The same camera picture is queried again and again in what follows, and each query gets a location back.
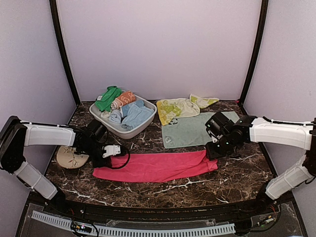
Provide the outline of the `pink microfibre towel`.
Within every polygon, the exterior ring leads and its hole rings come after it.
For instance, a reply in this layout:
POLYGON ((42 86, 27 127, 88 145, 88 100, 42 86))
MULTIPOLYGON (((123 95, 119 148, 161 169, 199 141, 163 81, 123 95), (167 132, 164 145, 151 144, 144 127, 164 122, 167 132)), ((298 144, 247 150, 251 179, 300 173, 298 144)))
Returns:
POLYGON ((125 167, 95 168, 93 176, 118 182, 162 183, 194 177, 217 169, 217 160, 210 161, 205 150, 186 153, 131 154, 125 167))

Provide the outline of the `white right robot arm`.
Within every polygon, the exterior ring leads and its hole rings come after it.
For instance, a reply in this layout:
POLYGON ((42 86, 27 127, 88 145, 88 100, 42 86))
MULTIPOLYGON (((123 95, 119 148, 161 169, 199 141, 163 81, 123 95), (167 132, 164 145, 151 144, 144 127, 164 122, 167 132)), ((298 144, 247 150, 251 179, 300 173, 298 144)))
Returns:
POLYGON ((266 182, 253 201, 252 210, 263 214, 271 201, 316 177, 316 122, 290 122, 245 115, 233 121, 216 112, 206 123, 211 142, 206 144, 207 157, 217 159, 231 155, 245 143, 300 149, 301 157, 283 173, 266 182))

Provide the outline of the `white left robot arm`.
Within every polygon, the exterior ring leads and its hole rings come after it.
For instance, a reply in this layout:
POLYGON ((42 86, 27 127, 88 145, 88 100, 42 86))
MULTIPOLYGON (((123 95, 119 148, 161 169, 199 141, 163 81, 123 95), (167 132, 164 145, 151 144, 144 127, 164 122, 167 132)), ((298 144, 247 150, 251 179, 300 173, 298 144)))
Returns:
POLYGON ((103 145, 99 138, 106 127, 93 120, 85 127, 32 123, 11 116, 0 132, 0 168, 15 175, 26 187, 50 201, 59 215, 66 215, 70 205, 64 193, 25 158, 24 149, 30 146, 73 147, 88 155, 96 167, 111 164, 115 146, 103 145))

